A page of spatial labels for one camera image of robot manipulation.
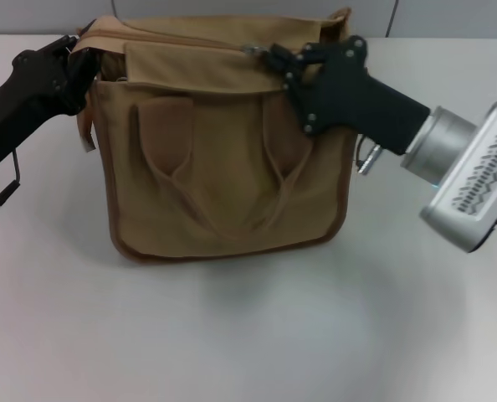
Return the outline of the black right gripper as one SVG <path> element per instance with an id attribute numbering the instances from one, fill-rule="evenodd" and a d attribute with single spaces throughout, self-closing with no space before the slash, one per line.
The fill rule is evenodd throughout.
<path id="1" fill-rule="evenodd" d="M 273 44 L 265 65 L 279 76 L 295 113 L 310 136 L 347 126 L 377 145 L 403 154 L 430 109 L 373 78 L 366 68 L 367 43 L 354 35 L 301 49 Z"/>

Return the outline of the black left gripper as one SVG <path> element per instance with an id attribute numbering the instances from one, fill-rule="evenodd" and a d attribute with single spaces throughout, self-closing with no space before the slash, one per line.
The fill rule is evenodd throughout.
<path id="1" fill-rule="evenodd" d="M 13 59 L 13 71 L 0 86 L 0 162 L 46 121 L 85 108 L 101 54 L 92 48 L 72 54 L 77 42 L 65 35 Z"/>

